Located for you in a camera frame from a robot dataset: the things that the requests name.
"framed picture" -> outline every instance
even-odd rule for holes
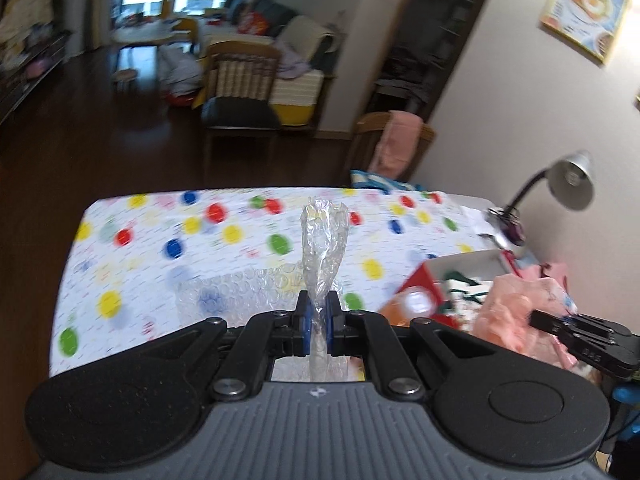
[[[615,45],[630,0],[549,0],[541,22],[600,62]]]

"pink towel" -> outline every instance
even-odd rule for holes
[[[414,158],[421,129],[420,117],[393,110],[367,171],[398,178]]]

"stool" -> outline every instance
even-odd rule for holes
[[[111,76],[111,82],[115,89],[118,89],[118,86],[122,86],[122,89],[129,85],[129,89],[133,84],[136,83],[136,79],[138,78],[138,70],[135,68],[125,68],[124,70],[117,70]]]

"ribbed gray surface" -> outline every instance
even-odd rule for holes
[[[266,383],[254,399],[217,406],[193,440],[158,462],[106,474],[76,472],[45,463],[31,478],[597,480],[608,477],[590,463],[542,473],[482,463],[445,440],[420,406],[384,399],[370,383]]]

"lamp arm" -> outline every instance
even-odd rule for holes
[[[540,180],[546,177],[547,169],[548,168],[545,168],[544,170],[540,171],[539,173],[535,174],[529,179],[529,181],[523,186],[520,192],[516,195],[516,198],[514,198],[511,201],[511,203],[504,208],[504,212],[502,213],[502,215],[500,215],[502,218],[508,218],[511,212],[514,209],[516,209],[518,204],[522,201],[522,199],[526,196],[526,194],[531,190],[531,188],[534,187],[538,182],[540,182]]]

